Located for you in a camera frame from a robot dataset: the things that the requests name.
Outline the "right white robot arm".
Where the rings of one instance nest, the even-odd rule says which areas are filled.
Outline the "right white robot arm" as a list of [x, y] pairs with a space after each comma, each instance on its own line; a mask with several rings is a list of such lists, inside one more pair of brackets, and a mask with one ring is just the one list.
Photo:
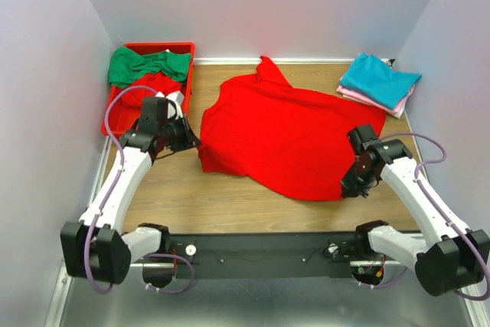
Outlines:
[[370, 125], [347, 134], [355, 161], [341, 180], [345, 198], [365, 197], [385, 182], [403, 202], [422, 234], [417, 240], [384, 221], [357, 226], [354, 244], [362, 257], [383, 254], [415, 273], [431, 296], [454, 292], [489, 281], [489, 236], [472, 230], [454, 214], [430, 185], [399, 134], [380, 139]]

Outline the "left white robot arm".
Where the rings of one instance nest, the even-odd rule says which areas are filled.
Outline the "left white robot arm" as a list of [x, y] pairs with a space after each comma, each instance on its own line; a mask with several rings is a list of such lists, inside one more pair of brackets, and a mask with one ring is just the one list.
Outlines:
[[119, 285], [130, 266], [143, 257], [169, 255], [167, 227], [144, 223], [124, 233], [123, 222], [160, 152], [182, 152], [200, 144], [177, 94], [145, 97], [139, 118], [115, 141], [115, 162], [96, 197], [78, 221], [65, 223], [60, 231], [68, 275], [88, 280], [102, 293], [101, 283]]

